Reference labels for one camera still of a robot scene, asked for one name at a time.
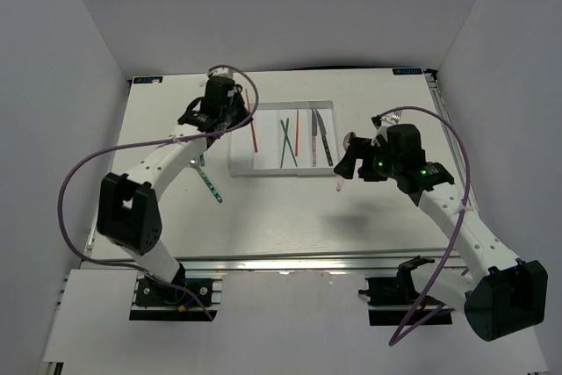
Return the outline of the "orange chopstick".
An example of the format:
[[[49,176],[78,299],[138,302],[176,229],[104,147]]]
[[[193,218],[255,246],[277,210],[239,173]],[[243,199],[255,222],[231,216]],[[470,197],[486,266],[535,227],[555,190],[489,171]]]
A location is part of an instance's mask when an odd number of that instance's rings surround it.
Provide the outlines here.
[[[244,97],[246,100],[246,106],[249,112],[251,112],[251,103],[249,101],[249,94],[247,89],[244,89]],[[253,149],[254,149],[254,153],[258,153],[258,143],[257,143],[257,138],[256,138],[256,128],[255,128],[255,122],[252,119],[250,121],[250,132],[251,132],[251,136],[252,136],[252,143],[253,143]]]
[[[295,118],[294,154],[295,157],[299,156],[299,109],[296,110],[296,118]]]

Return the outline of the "knife with dark handle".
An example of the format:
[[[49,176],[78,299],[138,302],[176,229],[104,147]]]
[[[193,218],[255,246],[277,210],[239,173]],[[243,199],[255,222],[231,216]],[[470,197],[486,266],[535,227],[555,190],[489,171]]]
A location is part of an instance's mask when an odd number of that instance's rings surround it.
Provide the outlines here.
[[[321,138],[321,143],[322,143],[322,146],[323,146],[323,149],[324,149],[324,153],[325,153],[325,156],[326,156],[326,159],[327,159],[328,166],[331,167],[331,166],[334,165],[334,162],[333,162],[333,158],[332,158],[331,151],[330,151],[329,144],[328,144],[327,129],[325,127],[323,118],[320,115],[320,112],[317,109],[315,109],[315,110],[317,111],[317,118],[318,118],[318,134],[317,134],[317,137]]]

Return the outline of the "spoon with teal handle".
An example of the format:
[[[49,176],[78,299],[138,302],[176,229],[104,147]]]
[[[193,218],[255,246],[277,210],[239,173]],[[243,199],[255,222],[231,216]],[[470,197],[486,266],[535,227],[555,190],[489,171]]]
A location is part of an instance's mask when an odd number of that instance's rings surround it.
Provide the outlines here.
[[[197,172],[199,178],[204,182],[206,188],[209,190],[209,192],[211,192],[211,194],[213,195],[215,200],[219,204],[221,204],[223,202],[223,198],[221,197],[218,189],[213,184],[213,182],[211,181],[209,176],[203,171],[203,168],[202,168],[199,160],[198,159],[190,160],[190,167]]]

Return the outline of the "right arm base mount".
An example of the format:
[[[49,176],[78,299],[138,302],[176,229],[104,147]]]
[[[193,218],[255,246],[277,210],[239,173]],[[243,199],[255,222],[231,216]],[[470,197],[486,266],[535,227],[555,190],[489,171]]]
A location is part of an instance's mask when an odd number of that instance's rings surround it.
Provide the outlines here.
[[[410,277],[411,272],[430,263],[435,263],[435,259],[416,256],[401,263],[396,275],[392,277],[379,276],[366,279],[366,288],[358,290],[358,295],[366,299],[370,326],[398,327],[419,296]],[[441,302],[428,296],[416,308],[407,326],[420,321],[441,305]],[[442,310],[423,325],[450,325],[451,313],[450,308],[443,306]]]

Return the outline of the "fork with dark handle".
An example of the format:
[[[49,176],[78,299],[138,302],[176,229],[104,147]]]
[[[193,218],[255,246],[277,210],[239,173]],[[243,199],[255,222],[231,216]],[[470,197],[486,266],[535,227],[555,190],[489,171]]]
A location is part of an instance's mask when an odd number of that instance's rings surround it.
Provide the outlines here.
[[[397,125],[400,122],[400,118],[402,115],[402,110],[393,110],[385,115],[383,115],[380,120],[383,126],[393,126]]]

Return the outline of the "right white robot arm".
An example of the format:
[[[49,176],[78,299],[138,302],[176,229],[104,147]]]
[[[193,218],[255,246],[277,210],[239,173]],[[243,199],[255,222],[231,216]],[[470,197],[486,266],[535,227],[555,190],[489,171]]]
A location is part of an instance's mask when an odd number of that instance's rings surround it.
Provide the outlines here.
[[[348,133],[336,175],[365,182],[392,179],[428,215],[465,261],[468,275],[442,270],[429,289],[424,276],[398,279],[398,296],[409,304],[429,296],[462,313],[484,341],[536,326],[544,320],[548,275],[537,260],[526,262],[461,202],[450,172],[429,162],[412,124],[382,126],[374,139]]]

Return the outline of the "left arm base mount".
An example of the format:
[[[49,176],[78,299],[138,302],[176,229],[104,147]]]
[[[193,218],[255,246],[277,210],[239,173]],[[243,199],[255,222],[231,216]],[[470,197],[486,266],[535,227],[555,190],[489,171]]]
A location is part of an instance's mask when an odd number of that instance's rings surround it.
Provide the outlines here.
[[[222,281],[213,278],[186,278],[190,290],[215,317],[221,300]],[[198,302],[188,293],[158,285],[149,278],[138,278],[134,291],[130,321],[210,322]]]

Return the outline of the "spoon with pink handle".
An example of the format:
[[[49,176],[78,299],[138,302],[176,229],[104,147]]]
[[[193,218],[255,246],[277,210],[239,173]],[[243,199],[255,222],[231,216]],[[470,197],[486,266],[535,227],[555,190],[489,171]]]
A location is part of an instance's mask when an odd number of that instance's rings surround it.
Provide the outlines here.
[[[344,136],[343,142],[342,142],[344,151],[347,151],[347,149],[349,147],[350,140],[352,138],[354,138],[355,136],[356,136],[356,134],[354,132],[349,132]],[[336,184],[336,191],[337,192],[340,192],[342,190],[343,184],[344,184],[344,178],[338,177],[337,184]]]

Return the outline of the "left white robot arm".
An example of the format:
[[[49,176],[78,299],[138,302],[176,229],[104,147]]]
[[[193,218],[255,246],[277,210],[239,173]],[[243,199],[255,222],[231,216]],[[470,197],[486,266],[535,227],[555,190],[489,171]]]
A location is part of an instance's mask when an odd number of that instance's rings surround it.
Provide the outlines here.
[[[184,267],[161,241],[161,196],[170,184],[249,112],[242,87],[226,75],[209,76],[205,94],[188,105],[169,136],[129,171],[107,174],[100,186],[97,232],[121,247],[156,279],[155,293],[175,304],[185,294]]]

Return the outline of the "knife with pink handle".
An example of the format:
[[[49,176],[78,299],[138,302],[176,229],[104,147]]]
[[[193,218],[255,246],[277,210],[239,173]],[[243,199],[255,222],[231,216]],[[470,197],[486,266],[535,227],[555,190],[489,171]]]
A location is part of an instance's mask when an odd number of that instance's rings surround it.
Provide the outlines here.
[[[317,111],[311,109],[311,154],[312,167],[317,167],[317,134],[318,134],[318,118]]]

